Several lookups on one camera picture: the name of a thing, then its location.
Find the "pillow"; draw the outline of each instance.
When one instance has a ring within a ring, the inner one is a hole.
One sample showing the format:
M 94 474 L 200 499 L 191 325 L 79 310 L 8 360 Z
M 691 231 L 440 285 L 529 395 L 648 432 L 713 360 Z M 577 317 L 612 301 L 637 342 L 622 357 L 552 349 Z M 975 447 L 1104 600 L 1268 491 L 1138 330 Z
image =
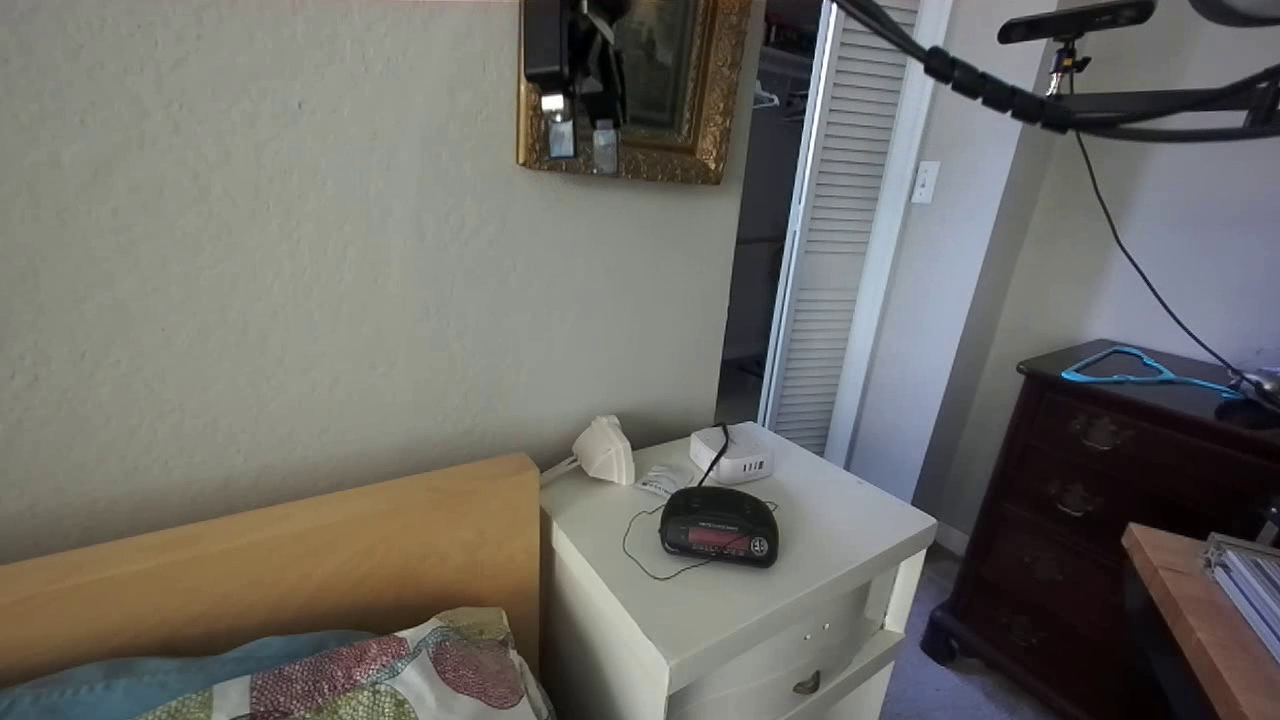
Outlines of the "pillow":
M 353 645 L 369 634 L 305 634 L 265 637 L 221 658 L 132 658 L 79 665 L 18 688 L 0 688 L 0 718 L 41 720 L 137 720 L 139 714 L 221 686 L 227 675 L 265 671 L 300 658 Z
M 369 637 L 249 671 L 147 714 L 147 720 L 550 720 L 552 704 L 513 647 L 502 609 L 458 609 L 396 637 Z

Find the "floral bedding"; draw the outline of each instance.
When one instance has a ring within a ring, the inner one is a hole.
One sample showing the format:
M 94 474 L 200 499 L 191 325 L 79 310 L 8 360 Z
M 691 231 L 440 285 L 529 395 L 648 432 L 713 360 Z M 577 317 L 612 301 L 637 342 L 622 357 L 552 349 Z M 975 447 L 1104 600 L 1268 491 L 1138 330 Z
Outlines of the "floral bedding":
M 502 609 L 458 609 L 256 675 L 177 698 L 147 720 L 552 720 Z

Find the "dark wooden dresser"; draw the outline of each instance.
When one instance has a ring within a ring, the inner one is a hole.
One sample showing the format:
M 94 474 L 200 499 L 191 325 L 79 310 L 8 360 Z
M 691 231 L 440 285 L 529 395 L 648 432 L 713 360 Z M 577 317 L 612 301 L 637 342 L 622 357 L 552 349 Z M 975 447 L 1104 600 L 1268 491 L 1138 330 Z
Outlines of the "dark wooden dresser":
M 1224 395 L 1146 383 L 1151 369 L 1093 342 L 1021 365 L 1006 451 L 956 592 L 933 612 L 923 653 L 975 653 L 1059 718 L 1168 718 L 1124 615 L 1130 520 L 1210 535 L 1258 535 L 1280 491 L 1280 432 L 1224 421 Z M 1101 383 L 1059 372 L 1089 357 Z M 1139 354 L 1176 378 L 1222 369 Z

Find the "gold frame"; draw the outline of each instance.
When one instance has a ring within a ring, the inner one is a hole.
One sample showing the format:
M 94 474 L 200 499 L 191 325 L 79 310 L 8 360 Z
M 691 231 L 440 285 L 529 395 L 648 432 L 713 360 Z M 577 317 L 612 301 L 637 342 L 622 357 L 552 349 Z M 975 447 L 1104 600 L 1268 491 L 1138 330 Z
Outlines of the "gold frame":
M 699 0 L 691 83 L 680 131 L 622 127 L 617 165 L 630 181 L 720 184 L 732 151 L 736 94 L 745 68 L 752 0 Z M 521 72 L 515 94 L 515 165 L 536 173 L 592 173 L 589 127 L 577 127 L 577 157 L 550 162 L 536 89 Z

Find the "closet door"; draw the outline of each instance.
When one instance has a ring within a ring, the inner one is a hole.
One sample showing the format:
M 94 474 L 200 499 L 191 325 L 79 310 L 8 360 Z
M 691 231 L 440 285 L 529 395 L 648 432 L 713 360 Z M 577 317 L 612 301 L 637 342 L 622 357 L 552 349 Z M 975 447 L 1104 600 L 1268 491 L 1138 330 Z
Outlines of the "closet door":
M 927 47 L 952 0 L 879 0 Z M 933 79 L 825 4 L 761 423 L 846 467 Z

